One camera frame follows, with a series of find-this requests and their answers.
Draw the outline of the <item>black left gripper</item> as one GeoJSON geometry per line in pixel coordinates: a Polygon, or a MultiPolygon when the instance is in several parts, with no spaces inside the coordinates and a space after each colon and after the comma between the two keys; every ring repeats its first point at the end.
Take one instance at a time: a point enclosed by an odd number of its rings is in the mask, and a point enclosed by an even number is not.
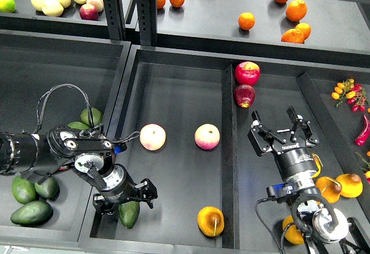
{"type": "Polygon", "coordinates": [[[114,215],[119,210],[119,203],[128,200],[145,202],[150,209],[154,208],[153,200],[158,198],[157,188],[148,178],[135,184],[121,164],[114,164],[104,172],[102,180],[105,186],[97,187],[101,194],[93,194],[92,204],[100,214],[114,215]]]}

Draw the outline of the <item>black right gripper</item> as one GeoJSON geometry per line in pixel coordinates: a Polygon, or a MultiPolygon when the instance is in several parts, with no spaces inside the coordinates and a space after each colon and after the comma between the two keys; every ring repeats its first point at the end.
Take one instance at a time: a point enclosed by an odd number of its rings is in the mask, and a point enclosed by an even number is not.
{"type": "Polygon", "coordinates": [[[290,141],[286,143],[277,131],[271,130],[261,122],[258,111],[253,111],[252,124],[248,138],[257,156],[273,152],[279,174],[284,182],[288,182],[300,173],[308,174],[311,178],[317,172],[316,162],[307,148],[316,146],[320,140],[311,126],[310,120],[305,120],[292,106],[286,110],[293,126],[290,130],[290,141]]]}

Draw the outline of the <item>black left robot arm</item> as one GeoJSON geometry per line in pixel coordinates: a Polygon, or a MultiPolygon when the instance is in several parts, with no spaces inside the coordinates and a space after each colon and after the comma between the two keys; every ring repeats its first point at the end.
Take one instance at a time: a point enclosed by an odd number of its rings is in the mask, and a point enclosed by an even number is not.
{"type": "Polygon", "coordinates": [[[45,135],[1,133],[1,175],[16,173],[31,182],[43,183],[67,170],[97,190],[93,205],[99,213],[113,214],[120,204],[145,202],[153,208],[157,189],[149,179],[135,183],[128,171],[116,163],[116,148],[139,136],[108,139],[103,126],[88,130],[56,127],[45,135]]]}

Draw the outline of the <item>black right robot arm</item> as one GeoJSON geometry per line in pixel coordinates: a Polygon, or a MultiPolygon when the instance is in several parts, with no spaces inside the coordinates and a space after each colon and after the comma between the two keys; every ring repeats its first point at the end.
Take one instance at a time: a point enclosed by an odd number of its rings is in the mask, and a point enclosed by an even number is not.
{"type": "Polygon", "coordinates": [[[252,147],[258,156],[272,153],[282,179],[281,184],[267,187],[267,197],[256,203],[286,203],[307,253],[327,253],[326,245],[334,243],[342,253],[369,253],[369,238],[359,221],[334,208],[314,184],[317,165],[310,149],[319,139],[310,121],[292,106],[287,114],[293,126],[285,130],[271,130],[257,111],[251,114],[248,138],[252,147]]]}

